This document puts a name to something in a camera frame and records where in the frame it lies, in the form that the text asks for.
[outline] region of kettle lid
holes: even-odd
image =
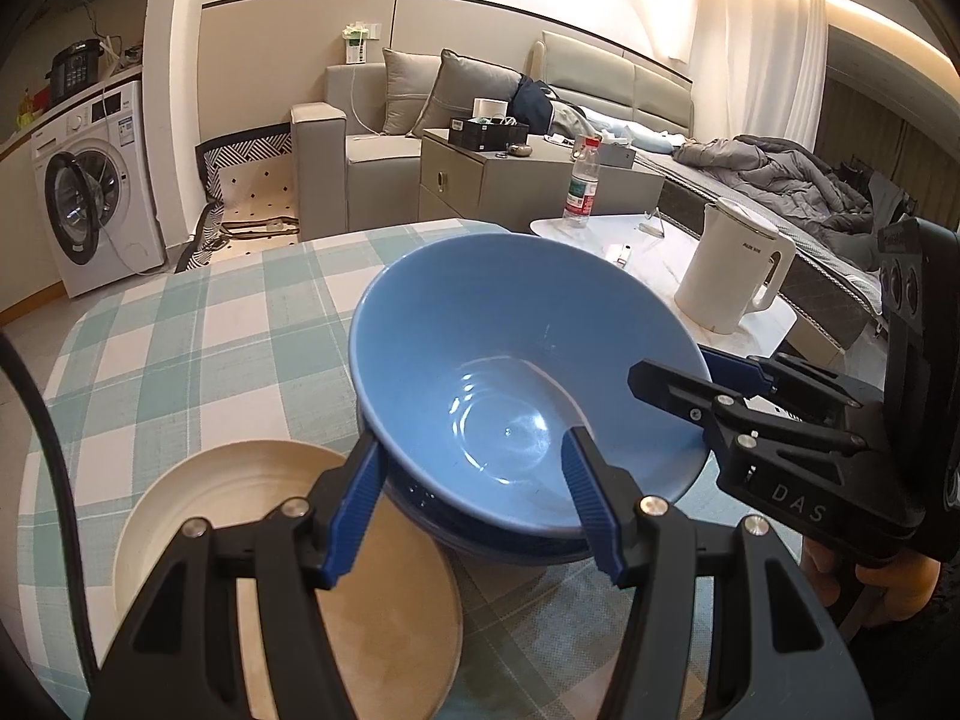
[[[763,218],[756,211],[740,205],[740,203],[727,197],[717,197],[714,203],[718,210],[725,213],[734,221],[738,221],[738,223],[750,228],[755,233],[769,238],[772,241],[775,241],[776,238],[779,237],[779,230],[776,229],[776,225],[768,220],[768,218]]]

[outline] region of beige plate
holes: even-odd
[[[189,517],[222,527],[258,519],[304,495],[342,455],[299,442],[218,446],[187,458],[144,493],[113,562],[113,598],[126,613],[170,539]],[[256,585],[237,605],[251,713],[277,717],[266,677]],[[426,720],[446,698],[460,661],[463,617],[453,574],[429,536],[381,496],[352,572],[318,592],[323,621],[360,720]]]

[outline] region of water bottle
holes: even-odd
[[[584,150],[573,163],[570,189],[566,193],[566,205],[563,206],[563,219],[573,227],[586,226],[593,209],[593,198],[597,194],[597,181],[600,178],[597,146],[600,146],[599,138],[587,138]]]

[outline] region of gray comforter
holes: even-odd
[[[673,152],[683,165],[705,170],[813,235],[861,271],[880,266],[874,212],[862,194],[824,173],[800,148],[764,139],[687,143]]]

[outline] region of white kettle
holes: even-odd
[[[775,253],[779,261],[764,286]],[[743,314],[773,305],[796,253],[794,242],[774,223],[719,197],[704,209],[704,234],[674,299],[694,322],[728,335]]]

